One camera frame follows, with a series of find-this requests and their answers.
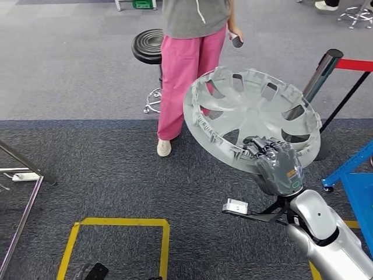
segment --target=yellow floor tape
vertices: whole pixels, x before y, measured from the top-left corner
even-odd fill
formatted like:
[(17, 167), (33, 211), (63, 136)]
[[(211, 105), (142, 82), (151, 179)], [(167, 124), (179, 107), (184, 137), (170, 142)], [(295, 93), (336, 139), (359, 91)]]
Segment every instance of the yellow floor tape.
[(162, 244), (161, 248), (161, 264), (159, 276), (167, 279), (167, 265), (169, 263), (170, 225), (165, 219), (127, 219), (127, 218), (85, 218), (78, 223), (74, 223), (63, 253), (57, 274), (57, 280), (64, 280), (67, 267), (75, 243), (79, 227), (84, 226), (161, 226)]

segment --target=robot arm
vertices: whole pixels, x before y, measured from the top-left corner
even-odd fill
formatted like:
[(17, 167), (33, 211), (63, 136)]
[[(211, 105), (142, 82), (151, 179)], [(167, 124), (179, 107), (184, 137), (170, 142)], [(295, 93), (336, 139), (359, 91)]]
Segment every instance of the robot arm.
[[(244, 144), (261, 172), (254, 175), (255, 182), (277, 200), (261, 213), (253, 213), (247, 203), (228, 199), (223, 212), (286, 226), (291, 240), (323, 280), (373, 280), (373, 262), (363, 252), (361, 242), (321, 195), (304, 188), (301, 166), (292, 145), (259, 137), (247, 138)], [(287, 223), (283, 215), (286, 215)]]

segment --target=black bar stool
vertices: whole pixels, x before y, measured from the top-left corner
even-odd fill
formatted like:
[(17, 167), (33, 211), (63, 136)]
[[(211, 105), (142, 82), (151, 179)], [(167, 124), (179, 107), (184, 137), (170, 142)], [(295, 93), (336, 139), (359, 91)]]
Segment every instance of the black bar stool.
[(161, 45), (163, 40), (164, 32), (162, 29), (149, 29), (136, 36), (132, 44), (132, 52), (136, 59), (146, 64), (159, 66), (161, 87), (154, 89), (148, 95), (145, 108), (144, 109), (144, 113), (145, 114), (150, 111), (160, 113), (160, 110), (153, 108), (153, 106), (161, 103), (162, 97), (162, 68), (161, 66), (162, 55), (161, 53)]

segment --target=white sneaker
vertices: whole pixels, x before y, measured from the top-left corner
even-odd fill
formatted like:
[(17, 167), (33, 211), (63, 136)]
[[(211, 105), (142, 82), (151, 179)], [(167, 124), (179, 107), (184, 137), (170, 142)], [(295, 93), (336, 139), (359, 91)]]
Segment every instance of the white sneaker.
[(338, 10), (338, 7), (331, 7), (331, 6), (328, 6), (326, 5), (326, 3), (325, 3), (325, 1), (319, 1), (319, 2), (315, 2), (315, 6), (316, 8), (319, 9), (319, 10), (323, 10), (323, 11), (337, 11)]
[(371, 5), (371, 2), (369, 5), (368, 5), (368, 7), (366, 7), (366, 9), (368, 9), (371, 12), (373, 12), (373, 6)]
[(171, 153), (171, 143), (170, 141), (158, 140), (158, 145), (157, 146), (157, 152), (159, 156), (165, 157)]

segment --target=blue metal rack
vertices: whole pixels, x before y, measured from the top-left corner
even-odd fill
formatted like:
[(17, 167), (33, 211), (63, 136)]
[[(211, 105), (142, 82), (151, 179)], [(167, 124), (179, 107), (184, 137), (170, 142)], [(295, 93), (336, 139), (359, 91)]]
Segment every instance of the blue metal rack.
[(373, 173), (351, 173), (371, 155), (373, 140), (322, 182), (326, 191), (332, 191), (337, 181), (341, 180), (373, 256)]

